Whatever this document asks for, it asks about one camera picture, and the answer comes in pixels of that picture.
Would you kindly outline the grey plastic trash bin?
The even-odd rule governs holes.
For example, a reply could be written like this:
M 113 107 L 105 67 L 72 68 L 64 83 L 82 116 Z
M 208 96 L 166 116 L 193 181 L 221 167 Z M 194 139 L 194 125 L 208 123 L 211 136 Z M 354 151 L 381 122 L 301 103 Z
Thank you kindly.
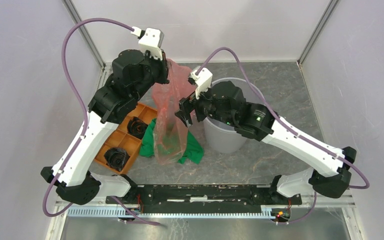
M 236 87 L 242 90 L 247 102 L 261 104 L 261 91 L 254 85 L 249 85 L 246 80 L 238 77 L 223 77 L 214 80 L 212 87 L 222 82 L 232 82 Z M 236 133 L 233 127 L 217 121 L 212 118 L 206 118 L 203 121 L 205 139 L 209 146 L 215 151 L 223 154 L 231 154 L 238 151 L 248 140 L 246 137 Z

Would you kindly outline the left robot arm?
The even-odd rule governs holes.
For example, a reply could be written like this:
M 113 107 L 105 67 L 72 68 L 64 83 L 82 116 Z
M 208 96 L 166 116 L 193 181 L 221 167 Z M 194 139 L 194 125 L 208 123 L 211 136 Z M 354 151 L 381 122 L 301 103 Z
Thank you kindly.
M 155 84 L 168 84 L 168 61 L 165 52 L 160 57 L 150 51 L 128 49 L 112 61 L 112 73 L 88 104 L 88 123 L 79 144 L 72 142 L 54 166 L 45 166 L 40 174 L 56 186 L 56 193 L 65 201 L 77 205 L 90 202 L 103 186 L 103 180 L 93 175 L 89 167 L 108 137 L 138 105 L 139 100 Z

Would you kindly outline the green cloth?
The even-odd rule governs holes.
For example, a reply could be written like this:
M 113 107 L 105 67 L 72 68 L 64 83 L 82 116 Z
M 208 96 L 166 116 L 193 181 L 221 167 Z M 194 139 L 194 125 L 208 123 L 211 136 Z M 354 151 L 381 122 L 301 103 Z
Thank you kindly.
M 201 162 L 205 151 L 191 132 L 187 133 L 185 150 L 180 149 L 179 141 L 171 136 L 163 137 L 163 142 L 168 143 L 168 147 L 164 147 L 162 144 L 157 144 L 155 141 L 154 131 L 156 129 L 156 125 L 157 120 L 154 118 L 146 128 L 139 150 L 140 156 L 146 158 L 155 157 L 163 164 L 174 162 L 184 164 L 186 160 L 190 160 L 195 164 L 199 164 Z

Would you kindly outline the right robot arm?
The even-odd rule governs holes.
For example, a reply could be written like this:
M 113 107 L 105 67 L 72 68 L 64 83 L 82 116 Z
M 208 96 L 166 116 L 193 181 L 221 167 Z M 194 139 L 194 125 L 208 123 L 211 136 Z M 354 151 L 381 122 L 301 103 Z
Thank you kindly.
M 276 120 L 279 115 L 271 113 L 265 105 L 248 102 L 243 91 L 231 81 L 222 81 L 200 94 L 193 92 L 183 97 L 175 115 L 190 126 L 191 112 L 195 112 L 199 122 L 206 118 L 219 121 L 233 127 L 242 137 L 278 147 L 310 166 L 273 179 L 268 196 L 275 204 L 311 192 L 338 199 L 350 186 L 350 167 L 340 159 L 353 163 L 357 154 L 354 148 L 325 145 L 332 152 L 328 154 L 314 146 L 323 146 L 323 142 L 290 124 L 282 126 L 284 118 Z

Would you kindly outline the red plastic trash bag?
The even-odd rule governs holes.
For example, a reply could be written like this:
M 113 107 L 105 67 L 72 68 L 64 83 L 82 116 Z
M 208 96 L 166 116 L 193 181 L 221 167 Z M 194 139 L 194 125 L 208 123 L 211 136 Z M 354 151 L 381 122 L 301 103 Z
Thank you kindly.
M 151 97 L 156 105 L 157 118 L 153 130 L 154 156 L 161 165 L 177 162 L 187 147 L 188 128 L 175 113 L 181 99 L 196 87 L 188 82 L 192 70 L 168 59 L 168 84 L 155 84 Z

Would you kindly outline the orange compartment tray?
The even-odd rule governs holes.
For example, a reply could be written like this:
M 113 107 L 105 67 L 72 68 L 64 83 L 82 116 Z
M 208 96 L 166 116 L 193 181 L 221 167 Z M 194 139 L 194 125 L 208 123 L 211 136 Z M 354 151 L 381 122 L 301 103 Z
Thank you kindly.
M 137 159 L 142 144 L 142 140 L 132 135 L 128 131 L 128 123 L 137 117 L 146 124 L 150 124 L 153 119 L 158 115 L 158 111 L 143 103 L 138 103 L 137 107 L 127 114 L 125 119 L 117 129 L 107 138 L 101 149 L 98 151 L 93 162 L 104 167 L 107 170 L 114 172 L 115 174 L 127 174 Z M 121 148 L 126 150 L 129 159 L 125 166 L 121 170 L 116 170 L 107 164 L 104 154 L 111 148 Z

